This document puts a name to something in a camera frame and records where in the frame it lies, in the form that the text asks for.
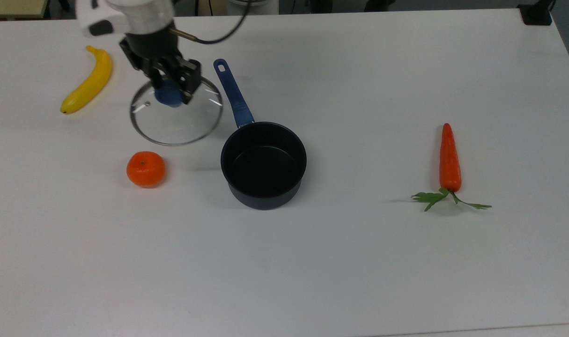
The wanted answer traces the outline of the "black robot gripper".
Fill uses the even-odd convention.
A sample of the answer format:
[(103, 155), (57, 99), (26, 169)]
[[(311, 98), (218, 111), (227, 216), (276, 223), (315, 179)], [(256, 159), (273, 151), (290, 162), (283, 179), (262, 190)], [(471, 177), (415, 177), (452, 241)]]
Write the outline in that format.
[(137, 71), (143, 71), (154, 89), (162, 89), (163, 74), (181, 81), (181, 98), (186, 105), (202, 82), (201, 63), (184, 59), (178, 47), (179, 37), (171, 32), (137, 35), (126, 34), (119, 46)]

